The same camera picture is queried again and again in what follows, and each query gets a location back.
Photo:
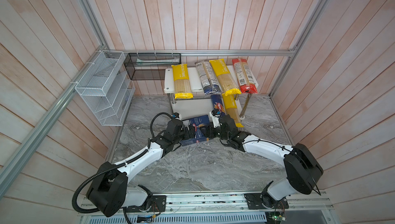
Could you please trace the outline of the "blue Barilla pasta box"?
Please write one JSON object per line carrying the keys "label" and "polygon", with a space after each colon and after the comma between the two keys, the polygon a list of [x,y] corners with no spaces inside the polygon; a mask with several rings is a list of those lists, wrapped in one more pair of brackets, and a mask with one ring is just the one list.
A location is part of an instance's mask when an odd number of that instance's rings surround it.
{"label": "blue Barilla pasta box", "polygon": [[183,120],[185,126],[193,125],[196,127],[195,139],[183,139],[180,144],[181,146],[189,146],[200,142],[208,141],[209,139],[204,137],[202,133],[202,127],[210,125],[210,119],[208,115],[198,116],[190,119]]}

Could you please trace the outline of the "blue spaghetti bag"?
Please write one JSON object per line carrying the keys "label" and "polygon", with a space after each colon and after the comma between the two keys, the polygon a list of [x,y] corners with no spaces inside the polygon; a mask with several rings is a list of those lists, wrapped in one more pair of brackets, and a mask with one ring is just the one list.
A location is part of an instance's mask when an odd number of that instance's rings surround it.
{"label": "blue spaghetti bag", "polygon": [[213,104],[214,110],[212,111],[213,116],[221,117],[225,116],[225,108],[222,102],[222,98],[220,94],[212,94],[211,95],[211,102]]}

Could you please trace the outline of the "yellow pasta package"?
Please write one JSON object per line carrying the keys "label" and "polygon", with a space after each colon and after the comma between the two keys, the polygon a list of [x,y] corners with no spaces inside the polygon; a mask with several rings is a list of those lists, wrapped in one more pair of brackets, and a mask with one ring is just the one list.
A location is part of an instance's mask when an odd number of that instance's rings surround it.
{"label": "yellow pasta package", "polygon": [[226,114],[230,115],[230,117],[234,120],[235,125],[237,127],[244,127],[241,123],[240,115],[233,94],[230,95],[222,94],[222,98],[223,98]]}
{"label": "yellow pasta package", "polygon": [[225,95],[241,94],[240,89],[237,87],[224,59],[209,60],[213,71],[217,77],[219,84]]}
{"label": "yellow pasta package", "polygon": [[192,99],[193,93],[190,86],[188,68],[186,64],[173,65],[173,80],[175,99]]}

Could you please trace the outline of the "brown blue spaghetti package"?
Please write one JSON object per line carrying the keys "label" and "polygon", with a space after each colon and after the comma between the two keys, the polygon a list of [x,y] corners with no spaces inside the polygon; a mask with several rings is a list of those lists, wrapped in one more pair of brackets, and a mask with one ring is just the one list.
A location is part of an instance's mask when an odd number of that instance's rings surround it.
{"label": "brown blue spaghetti package", "polygon": [[195,63],[205,95],[221,94],[220,84],[209,61]]}

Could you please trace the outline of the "red spaghetti package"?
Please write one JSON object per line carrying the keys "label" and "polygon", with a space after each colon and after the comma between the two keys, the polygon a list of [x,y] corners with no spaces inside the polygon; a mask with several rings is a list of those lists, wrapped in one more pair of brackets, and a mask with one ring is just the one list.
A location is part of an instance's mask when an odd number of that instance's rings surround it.
{"label": "red spaghetti package", "polygon": [[246,59],[237,58],[232,60],[233,67],[239,82],[239,87],[242,93],[257,94],[253,74],[249,68]]}

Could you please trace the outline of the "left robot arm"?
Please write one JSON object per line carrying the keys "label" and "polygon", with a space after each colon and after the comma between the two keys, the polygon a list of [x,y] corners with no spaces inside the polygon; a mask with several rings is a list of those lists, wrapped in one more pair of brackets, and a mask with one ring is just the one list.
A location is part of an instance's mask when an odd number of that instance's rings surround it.
{"label": "left robot arm", "polygon": [[[85,180],[72,197],[72,207],[82,214],[101,212],[106,217],[118,210],[136,207],[146,212],[152,206],[152,192],[142,185],[130,188],[130,181],[151,163],[158,161],[169,152],[174,151],[186,136],[186,127],[180,114],[165,113],[169,117],[167,128],[148,139],[148,144],[139,152],[114,164],[105,162],[97,173]],[[77,203],[83,188],[88,187],[86,197],[94,204],[93,209],[84,209]]]}

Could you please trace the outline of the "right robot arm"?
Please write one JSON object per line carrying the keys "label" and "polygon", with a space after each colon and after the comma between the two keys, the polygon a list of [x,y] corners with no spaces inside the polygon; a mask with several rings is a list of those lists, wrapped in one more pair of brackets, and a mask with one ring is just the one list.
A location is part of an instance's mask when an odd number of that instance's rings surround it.
{"label": "right robot arm", "polygon": [[317,183],[324,170],[309,149],[303,144],[283,145],[258,138],[250,132],[240,131],[230,115],[209,115],[212,123],[206,128],[206,135],[217,137],[225,147],[245,153],[259,155],[272,160],[286,170],[285,178],[271,181],[259,195],[263,208],[278,207],[287,196],[302,193],[320,194]]}

